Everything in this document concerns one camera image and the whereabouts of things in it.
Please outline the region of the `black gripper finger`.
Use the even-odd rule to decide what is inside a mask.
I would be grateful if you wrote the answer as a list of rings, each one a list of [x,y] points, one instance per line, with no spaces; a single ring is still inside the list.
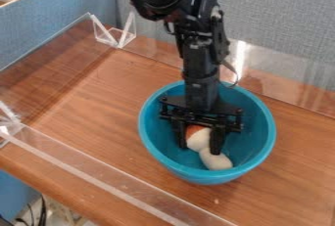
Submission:
[[[226,127],[222,125],[214,126],[211,128],[209,136],[209,151],[215,156],[218,156],[221,153],[225,137],[226,137]]]
[[[171,126],[172,126],[172,131],[176,137],[178,146],[180,149],[184,149],[187,147],[187,143],[186,143],[187,125],[182,120],[172,119]]]

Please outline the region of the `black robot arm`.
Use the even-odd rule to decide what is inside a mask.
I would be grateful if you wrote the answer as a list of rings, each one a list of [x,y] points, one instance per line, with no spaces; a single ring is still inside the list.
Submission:
[[[219,68],[230,64],[230,42],[223,31],[223,12],[217,0],[129,0],[139,15],[163,22],[175,37],[183,60],[184,94],[159,99],[159,116],[171,122],[178,145],[184,148],[188,125],[209,128],[209,151],[221,153],[226,134],[242,130],[242,109],[218,94]]]

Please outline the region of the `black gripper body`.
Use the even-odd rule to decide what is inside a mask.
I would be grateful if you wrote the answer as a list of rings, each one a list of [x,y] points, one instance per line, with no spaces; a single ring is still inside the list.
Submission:
[[[184,96],[162,96],[159,117],[171,123],[176,133],[184,133],[190,124],[213,127],[223,126],[229,132],[242,130],[243,110],[218,99],[210,111],[192,110],[186,106]]]

